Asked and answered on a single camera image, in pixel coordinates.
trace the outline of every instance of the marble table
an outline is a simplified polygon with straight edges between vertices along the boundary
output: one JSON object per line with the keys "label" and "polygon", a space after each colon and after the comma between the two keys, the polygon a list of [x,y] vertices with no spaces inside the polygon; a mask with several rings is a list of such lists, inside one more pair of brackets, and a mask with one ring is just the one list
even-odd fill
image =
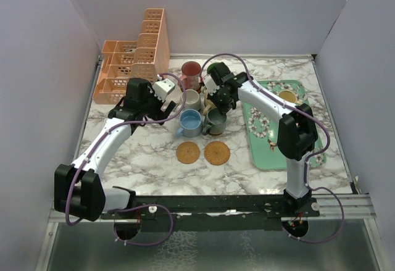
{"label": "marble table", "polygon": [[[203,64],[205,59],[195,60]],[[181,66],[186,59],[172,59],[169,71],[181,74]],[[317,77],[310,59],[245,59],[251,75],[256,80],[295,79],[304,85],[313,113],[329,129],[331,145],[326,152],[326,163],[310,171],[312,187],[326,186],[335,193],[351,193],[349,179],[344,168],[341,153]],[[244,71],[243,66],[233,59],[224,61],[235,72]],[[178,102],[180,90],[171,94]],[[113,106],[91,105],[86,122],[80,152],[103,127],[107,113]],[[235,110],[228,113],[228,126],[221,136],[175,138],[178,120],[166,122],[163,126],[146,125],[139,127],[117,151],[102,177],[103,187],[117,185],[132,189],[143,195],[208,195],[208,194],[281,194],[286,184],[286,171],[263,171],[252,163],[247,140],[246,123],[240,102]],[[319,130],[325,144],[325,135]],[[178,162],[175,151],[183,141],[192,140],[201,149],[200,158],[193,164]],[[203,155],[207,143],[215,140],[225,142],[230,150],[230,160],[221,166],[209,164]]]}

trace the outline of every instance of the cork coaster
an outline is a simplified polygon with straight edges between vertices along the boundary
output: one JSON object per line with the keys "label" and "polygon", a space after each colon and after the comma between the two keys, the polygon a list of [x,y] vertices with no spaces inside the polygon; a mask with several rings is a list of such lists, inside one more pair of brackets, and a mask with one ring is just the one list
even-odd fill
{"label": "cork coaster", "polygon": [[196,143],[185,141],[176,150],[177,159],[184,164],[192,164],[199,159],[200,149]]}
{"label": "cork coaster", "polygon": [[204,157],[212,165],[222,165],[228,162],[230,150],[228,146],[221,141],[213,141],[204,149]]}

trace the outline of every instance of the green tray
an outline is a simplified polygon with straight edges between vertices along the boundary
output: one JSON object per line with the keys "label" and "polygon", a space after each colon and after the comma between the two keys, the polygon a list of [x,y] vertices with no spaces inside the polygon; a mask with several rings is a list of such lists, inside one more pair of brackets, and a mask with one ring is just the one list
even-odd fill
{"label": "green tray", "polygon": [[[292,91],[296,97],[296,104],[309,104],[306,91],[297,80],[258,81],[269,91],[278,95],[282,90]],[[255,107],[244,103],[244,118],[246,119],[247,135],[254,165],[262,170],[286,169],[286,158],[276,146],[278,124],[259,112]],[[321,139],[315,142],[314,151],[322,148]],[[311,167],[321,166],[326,162],[326,155],[320,154],[310,159]]]}

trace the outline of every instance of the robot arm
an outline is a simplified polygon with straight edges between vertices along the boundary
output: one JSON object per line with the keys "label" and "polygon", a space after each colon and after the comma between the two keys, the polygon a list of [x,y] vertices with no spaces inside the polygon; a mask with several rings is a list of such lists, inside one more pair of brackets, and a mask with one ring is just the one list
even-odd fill
{"label": "robot arm", "polygon": [[[277,146],[286,157],[287,184],[285,196],[290,207],[301,207],[311,197],[311,191],[304,181],[304,161],[314,149],[318,139],[315,124],[295,111],[285,108],[270,98],[284,101],[263,87],[253,87],[247,74],[242,72],[234,75],[223,63],[211,65],[204,77],[204,84],[209,92],[208,98],[217,108],[226,113],[236,108],[236,102],[242,101],[265,113],[279,125]],[[298,108],[312,116],[307,104],[297,106],[290,102],[287,105]]]}
{"label": "robot arm", "polygon": [[109,133],[98,146],[103,134],[126,121],[142,121],[149,117],[162,120],[168,117],[175,107],[172,101],[165,111],[161,110],[167,95],[175,88],[169,79],[155,82],[152,86],[147,80],[131,78],[124,98],[109,112],[109,118],[96,139],[86,151],[71,165],[61,164],[55,171],[54,207],[65,212],[67,195],[77,168],[86,160],[89,152],[94,150],[90,160],[78,176],[81,185],[75,186],[70,203],[70,214],[90,221],[96,220],[104,211],[124,209],[131,204],[133,191],[113,187],[103,189],[100,177],[118,148],[133,134],[140,124],[124,125]]}

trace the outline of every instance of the gray wall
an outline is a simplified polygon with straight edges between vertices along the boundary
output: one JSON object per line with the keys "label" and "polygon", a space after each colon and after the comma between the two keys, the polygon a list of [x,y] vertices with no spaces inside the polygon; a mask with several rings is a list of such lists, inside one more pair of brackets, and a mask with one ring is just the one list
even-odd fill
{"label": "gray wall", "polygon": [[166,8],[172,53],[318,53],[346,0],[75,0],[102,44],[135,40]]}
{"label": "gray wall", "polygon": [[351,173],[370,192],[395,266],[395,0],[348,0],[317,56]]}
{"label": "gray wall", "polygon": [[69,0],[1,0],[0,15],[0,270],[34,270],[98,46]]}

